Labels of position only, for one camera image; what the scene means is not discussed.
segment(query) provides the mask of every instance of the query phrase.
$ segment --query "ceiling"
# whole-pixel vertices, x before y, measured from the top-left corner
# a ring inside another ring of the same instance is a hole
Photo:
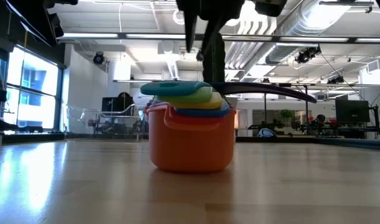
[[[291,10],[301,0],[289,0],[281,16],[277,18],[280,27]],[[158,0],[150,4],[111,4],[94,3],[90,0],[80,0],[78,5],[56,5],[51,12],[57,12],[65,32],[148,32],[148,33],[183,33],[183,26],[173,20],[176,9],[174,1],[170,5],[157,4]],[[366,14],[367,7],[352,7],[332,26],[325,30],[322,35],[334,36],[380,36],[380,10],[377,4],[373,12]],[[198,20],[196,33],[204,33],[206,22]],[[224,26],[222,34],[237,34],[239,25]],[[149,74],[161,74],[167,69],[167,64],[162,57],[158,56],[158,40],[87,40],[81,41],[76,47],[77,51],[83,51],[89,56],[96,51],[102,50],[110,60],[119,60],[124,51],[129,53],[135,63],[132,66],[132,74],[135,78],[149,77]],[[180,48],[185,46],[184,42],[178,41]],[[230,51],[231,42],[226,42],[226,52]],[[345,79],[350,83],[358,81],[358,70],[366,65],[366,62],[380,57],[380,45],[351,45],[351,44],[322,44],[322,54],[329,61],[317,56],[310,63],[298,65],[291,56],[283,61],[280,66],[273,69],[266,77],[270,82],[322,82],[321,77],[328,75],[335,69],[343,69]],[[195,60],[195,54],[182,55],[177,61],[180,71],[202,71],[202,63]],[[231,76],[234,81],[243,73],[238,70]],[[244,82],[254,82],[251,75],[243,79]]]

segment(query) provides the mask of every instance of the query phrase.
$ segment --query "table surface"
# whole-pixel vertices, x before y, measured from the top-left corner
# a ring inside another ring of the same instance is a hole
[[[0,149],[0,223],[380,223],[380,151],[237,143],[214,174],[155,168],[148,143]]]

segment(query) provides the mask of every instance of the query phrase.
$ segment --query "white ceiling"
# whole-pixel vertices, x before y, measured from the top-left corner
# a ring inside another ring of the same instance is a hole
[[[277,19],[278,23],[285,17],[300,0],[289,0],[282,15]],[[119,27],[119,7],[121,6],[121,28]],[[183,26],[176,24],[173,19],[173,9],[175,6],[155,5],[156,11],[153,13],[151,5],[141,4],[132,6],[130,4],[96,4],[93,2],[79,2],[77,6],[56,5],[51,12],[57,12],[62,22],[65,32],[161,32],[161,33],[183,33]],[[374,12],[366,14],[362,8],[352,8],[349,12],[322,35],[365,35],[380,36],[380,13],[379,9],[374,7]],[[198,20],[197,33],[203,33],[206,22]],[[222,34],[235,34],[238,26],[222,28]],[[166,69],[166,63],[155,61],[157,58],[157,47],[159,41],[156,40],[92,40],[83,42],[83,48],[89,54],[95,45],[117,45],[126,46],[126,51],[130,52],[137,61],[137,67],[133,69],[137,77],[141,73],[158,74],[161,70]],[[231,43],[226,43],[226,51],[229,50]],[[358,69],[364,64],[356,63],[357,61],[365,62],[371,60],[371,57],[380,56],[380,45],[321,45],[323,55],[335,69],[343,68],[345,78],[348,82],[357,82]],[[119,58],[119,52],[106,52],[107,57]],[[178,61],[179,70],[202,71],[202,64],[183,58]],[[288,66],[277,67],[273,72],[275,75],[270,77],[271,82],[295,82],[303,80],[304,82],[317,82],[322,75],[329,74],[333,71],[325,59],[317,57],[310,64],[301,65],[299,69],[296,63],[292,63],[293,58],[286,62]]]

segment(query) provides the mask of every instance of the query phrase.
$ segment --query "orange cup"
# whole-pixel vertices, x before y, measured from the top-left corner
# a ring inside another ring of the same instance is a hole
[[[217,123],[209,118],[171,118],[169,105],[146,109],[149,117],[151,161],[171,172],[216,172],[228,166],[234,152],[234,117],[236,111]]]

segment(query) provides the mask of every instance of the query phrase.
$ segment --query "ceiling duct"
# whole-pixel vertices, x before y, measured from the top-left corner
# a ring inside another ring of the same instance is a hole
[[[274,32],[274,35],[320,35],[327,28],[332,26],[351,6],[324,6],[319,5],[321,0],[304,0],[300,6],[288,17],[288,19]],[[298,46],[282,46],[275,43],[264,44],[257,57],[254,58],[245,70],[251,72],[251,68],[256,64],[278,65],[298,51]],[[275,66],[270,66],[269,70],[263,69],[258,72],[262,77]]]

